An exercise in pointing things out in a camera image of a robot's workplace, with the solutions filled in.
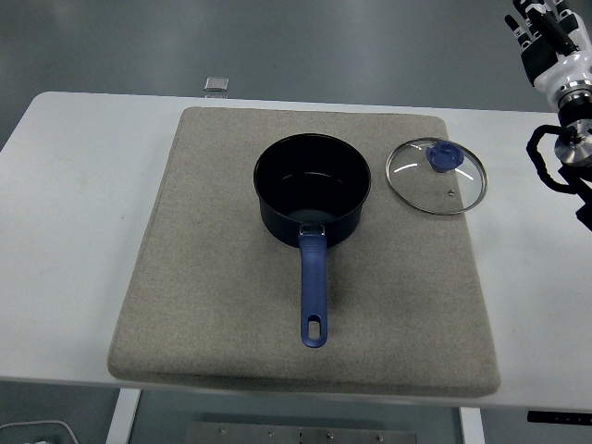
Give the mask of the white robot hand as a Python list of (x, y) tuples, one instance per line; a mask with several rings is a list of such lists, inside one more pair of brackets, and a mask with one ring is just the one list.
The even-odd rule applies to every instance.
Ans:
[(514, 1), (521, 21), (505, 22), (521, 48), (531, 85), (550, 102), (576, 84), (591, 83), (591, 41), (582, 18), (567, 1)]

